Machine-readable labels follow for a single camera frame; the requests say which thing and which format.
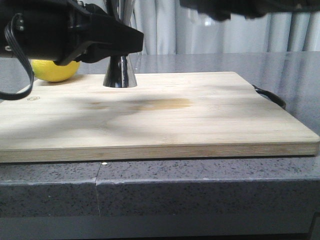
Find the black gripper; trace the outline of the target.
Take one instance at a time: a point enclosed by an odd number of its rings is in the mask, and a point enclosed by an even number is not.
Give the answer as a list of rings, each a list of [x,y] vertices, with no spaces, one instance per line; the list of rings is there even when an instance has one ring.
[[[320,10],[319,0],[181,0],[180,6],[196,10],[216,21],[232,14],[246,19],[261,18],[269,13],[312,13]]]
[[[140,52],[144,34],[80,0],[16,0],[14,39],[27,58],[65,66]]]

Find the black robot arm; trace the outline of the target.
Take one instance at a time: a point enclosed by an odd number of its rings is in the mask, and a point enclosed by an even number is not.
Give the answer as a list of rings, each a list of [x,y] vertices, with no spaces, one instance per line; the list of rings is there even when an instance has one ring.
[[[96,4],[76,0],[2,0],[0,55],[16,57],[16,40],[28,59],[96,63],[143,48],[142,32],[126,26]]]

